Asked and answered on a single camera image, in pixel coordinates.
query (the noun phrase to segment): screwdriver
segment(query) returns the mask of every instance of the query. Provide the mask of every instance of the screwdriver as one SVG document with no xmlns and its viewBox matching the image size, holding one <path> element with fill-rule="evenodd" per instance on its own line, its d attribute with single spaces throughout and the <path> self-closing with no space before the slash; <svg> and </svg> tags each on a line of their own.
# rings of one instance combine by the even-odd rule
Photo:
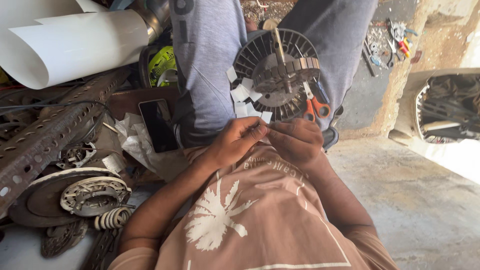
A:
<svg viewBox="0 0 480 270">
<path fill-rule="evenodd" d="M 299 47 L 297 46 L 297 44 L 295 44 L 295 47 L 296 47 L 297 50 L 299 51 L 300 56 L 303 58 L 303 54 L 302 54 L 302 52 L 300 51 L 300 49 L 299 49 Z M 320 82 L 318 82 L 315 77 L 313 77 L 313 79 L 314 79 L 314 81 L 315 81 L 315 86 L 317 86 L 318 92 L 320 93 L 320 96 L 321 96 L 322 99 L 324 100 L 325 104 L 330 103 L 330 99 L 328 98 L 327 93 L 325 92 L 325 90 L 324 90 L 324 88 L 322 87 L 322 85 L 320 84 Z"/>
</svg>

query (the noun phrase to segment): smartphone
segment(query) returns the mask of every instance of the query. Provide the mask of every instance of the smartphone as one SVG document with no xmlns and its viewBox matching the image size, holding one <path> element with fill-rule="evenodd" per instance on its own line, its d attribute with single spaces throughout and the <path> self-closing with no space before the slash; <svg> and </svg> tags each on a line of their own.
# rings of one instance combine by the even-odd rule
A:
<svg viewBox="0 0 480 270">
<path fill-rule="evenodd" d="M 167 101 L 157 99 L 138 103 L 155 153 L 177 150 Z"/>
</svg>

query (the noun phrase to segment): orange scissors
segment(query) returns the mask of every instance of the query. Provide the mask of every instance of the orange scissors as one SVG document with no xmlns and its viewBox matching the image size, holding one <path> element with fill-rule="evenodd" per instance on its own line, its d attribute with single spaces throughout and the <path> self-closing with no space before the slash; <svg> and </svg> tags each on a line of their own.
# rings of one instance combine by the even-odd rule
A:
<svg viewBox="0 0 480 270">
<path fill-rule="evenodd" d="M 305 93 L 307 94 L 307 109 L 303 113 L 303 118 L 315 121 L 315 115 L 318 118 L 325 118 L 330 115 L 330 106 L 317 101 L 317 98 L 313 95 L 308 82 L 304 82 Z"/>
</svg>

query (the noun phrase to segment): hand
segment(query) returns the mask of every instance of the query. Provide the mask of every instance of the hand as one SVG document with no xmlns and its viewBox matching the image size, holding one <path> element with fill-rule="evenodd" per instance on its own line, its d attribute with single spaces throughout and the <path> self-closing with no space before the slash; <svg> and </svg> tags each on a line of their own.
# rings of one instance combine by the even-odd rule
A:
<svg viewBox="0 0 480 270">
<path fill-rule="evenodd" d="M 315 168 L 326 158 L 322 147 L 322 131 L 312 121 L 294 118 L 271 123 L 267 137 L 281 158 L 301 170 Z"/>
<path fill-rule="evenodd" d="M 226 167 L 239 161 L 266 133 L 260 117 L 230 119 L 201 159 L 214 171 Z"/>
</svg>

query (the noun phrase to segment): brown t-shirt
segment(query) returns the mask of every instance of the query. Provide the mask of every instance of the brown t-shirt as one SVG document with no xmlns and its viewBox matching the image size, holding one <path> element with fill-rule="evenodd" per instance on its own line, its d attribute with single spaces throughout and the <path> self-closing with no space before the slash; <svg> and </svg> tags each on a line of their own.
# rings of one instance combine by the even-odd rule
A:
<svg viewBox="0 0 480 270">
<path fill-rule="evenodd" d="M 223 168 L 159 251 L 131 249 L 110 270 L 397 269 L 380 240 L 346 236 L 306 176 L 271 146 Z"/>
</svg>

